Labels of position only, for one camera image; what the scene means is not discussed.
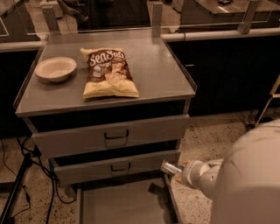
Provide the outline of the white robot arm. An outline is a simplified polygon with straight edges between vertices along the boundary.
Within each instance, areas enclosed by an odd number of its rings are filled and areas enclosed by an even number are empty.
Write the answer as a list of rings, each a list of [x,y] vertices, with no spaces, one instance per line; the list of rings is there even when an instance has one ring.
[[[280,224],[280,121],[240,136],[223,158],[183,161],[178,182],[211,201],[201,224]]]

